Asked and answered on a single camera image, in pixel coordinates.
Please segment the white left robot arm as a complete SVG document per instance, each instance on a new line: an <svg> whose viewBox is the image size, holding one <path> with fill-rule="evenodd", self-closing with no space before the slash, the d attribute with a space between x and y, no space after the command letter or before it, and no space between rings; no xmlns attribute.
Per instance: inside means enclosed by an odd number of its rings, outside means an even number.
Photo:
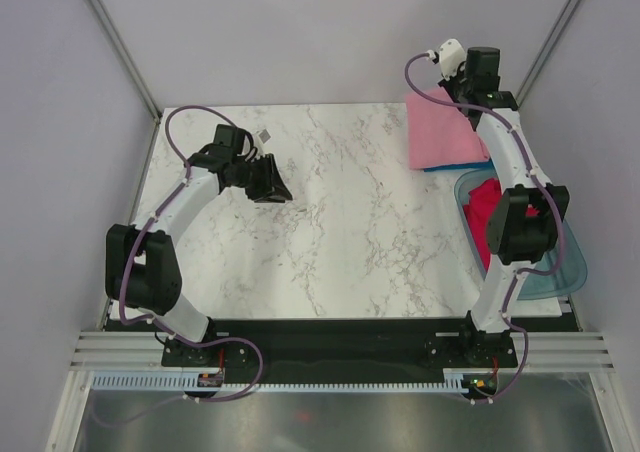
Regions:
<svg viewBox="0 0 640 452"><path fill-rule="evenodd" d="M231 125L216 127L214 139L184 158L184 177L155 208L130 225L106 234L105 292L121 308L138 309L149 321L185 343L185 354L208 365L219 354L213 320L182 292L175 246L205 206L229 188L255 203L293 199L275 156L262 150L260 134Z"/></svg>

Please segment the pink t shirt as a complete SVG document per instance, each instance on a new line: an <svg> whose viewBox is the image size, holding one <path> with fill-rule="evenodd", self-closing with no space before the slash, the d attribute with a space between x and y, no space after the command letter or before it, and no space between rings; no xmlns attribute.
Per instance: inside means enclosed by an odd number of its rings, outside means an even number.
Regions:
<svg viewBox="0 0 640 452"><path fill-rule="evenodd" d="M491 160L486 146L457 108L433 103L416 92L405 96L405 106L410 169Z"/></svg>

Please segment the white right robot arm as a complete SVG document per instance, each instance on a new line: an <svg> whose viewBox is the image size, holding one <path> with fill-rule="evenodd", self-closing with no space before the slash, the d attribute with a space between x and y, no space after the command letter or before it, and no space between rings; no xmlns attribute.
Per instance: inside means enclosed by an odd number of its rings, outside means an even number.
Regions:
<svg viewBox="0 0 640 452"><path fill-rule="evenodd" d="M535 266L543 256L564 247L569 192L542 171L523 134L513 94L499 88L499 49L466 49L449 39L436 56L440 85L485 144L501 186L485 232L489 269L457 340L460 358L477 366L511 348L511 305L527 276L539 272Z"/></svg>

